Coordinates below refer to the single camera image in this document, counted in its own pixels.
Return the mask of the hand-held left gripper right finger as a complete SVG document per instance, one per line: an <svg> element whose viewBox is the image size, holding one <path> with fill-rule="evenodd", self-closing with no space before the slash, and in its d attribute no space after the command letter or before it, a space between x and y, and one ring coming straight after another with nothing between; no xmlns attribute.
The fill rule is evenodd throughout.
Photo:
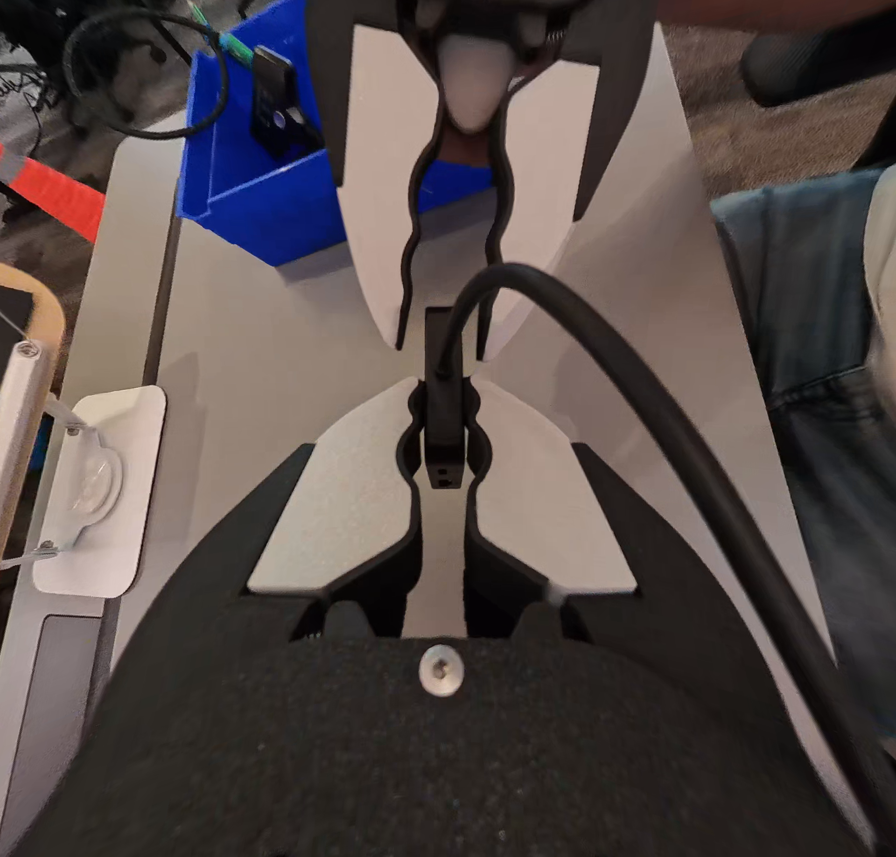
<svg viewBox="0 0 896 857"><path fill-rule="evenodd" d="M537 409L465 380L468 631L512 631L536 603L631 595L636 578L573 443Z"/></svg>

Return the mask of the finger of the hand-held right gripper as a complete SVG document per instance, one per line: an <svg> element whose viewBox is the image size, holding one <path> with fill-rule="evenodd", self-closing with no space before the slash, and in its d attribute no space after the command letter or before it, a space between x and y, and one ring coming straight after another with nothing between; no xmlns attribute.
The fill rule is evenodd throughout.
<svg viewBox="0 0 896 857"><path fill-rule="evenodd" d="M518 264L552 273L574 220L600 68L558 60L512 84L497 118L495 222L489 268Z"/></svg>
<svg viewBox="0 0 896 857"><path fill-rule="evenodd" d="M361 291L386 344L403 346L420 241L420 183L442 126L437 81L397 32L355 25L341 213Z"/></svg>

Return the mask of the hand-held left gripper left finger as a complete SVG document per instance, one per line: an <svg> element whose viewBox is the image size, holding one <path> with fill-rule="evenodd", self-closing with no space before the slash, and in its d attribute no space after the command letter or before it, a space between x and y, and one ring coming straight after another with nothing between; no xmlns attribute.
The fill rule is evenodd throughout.
<svg viewBox="0 0 896 857"><path fill-rule="evenodd" d="M425 386L406 378L314 444L248 579L253 594L358 603L375 631L402 631L422 570L420 432Z"/></svg>

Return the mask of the blue plastic bin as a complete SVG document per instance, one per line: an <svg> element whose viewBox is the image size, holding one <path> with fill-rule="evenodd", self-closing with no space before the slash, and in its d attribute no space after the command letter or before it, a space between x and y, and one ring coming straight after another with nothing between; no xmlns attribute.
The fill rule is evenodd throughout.
<svg viewBox="0 0 896 857"><path fill-rule="evenodd" d="M262 45L291 61L300 108L319 126L308 70L306 0L275 0L230 32L249 47ZM270 266L278 267L345 241L345 229L325 150L272 157L250 133L252 75L226 58L229 99L208 128L185 142L177 213ZM218 101L216 56L197 53L185 109L199 124ZM435 160L419 192L421 213L487 190L487 168Z"/></svg>

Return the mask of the black braided cable green plug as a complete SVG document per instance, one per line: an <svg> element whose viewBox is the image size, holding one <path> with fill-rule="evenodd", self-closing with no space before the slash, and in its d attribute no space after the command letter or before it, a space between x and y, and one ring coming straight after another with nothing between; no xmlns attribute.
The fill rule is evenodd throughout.
<svg viewBox="0 0 896 857"><path fill-rule="evenodd" d="M231 78L230 68L228 67L227 62L230 35L212 28L207 23L197 21L193 17L184 17L171 12L137 7L135 5L114 7L89 16L71 32L63 45L61 60L63 80L71 96L77 101L82 101L84 99L84 93L81 90L74 71L74 55L82 39L91 30L97 27L122 23L129 20L148 21L152 24L171 23L188 28L201 35L213 52L218 65L219 87L216 103L210 112L198 123L165 132L138 130L132 126L118 124L117 122L106 118L106 116L99 111L93 111L91 113L99 119L107 129L118 132L127 138L140 139L143 141L163 142L176 139L190 139L210 129L227 110L230 102Z"/></svg>

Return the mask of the silver stand base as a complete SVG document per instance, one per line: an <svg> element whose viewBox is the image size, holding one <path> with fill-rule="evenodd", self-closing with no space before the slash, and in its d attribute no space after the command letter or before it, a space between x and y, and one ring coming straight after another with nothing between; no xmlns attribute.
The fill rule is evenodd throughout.
<svg viewBox="0 0 896 857"><path fill-rule="evenodd" d="M31 576L45 594L118 598L135 581L167 398L157 385L46 403L63 437Z"/></svg>

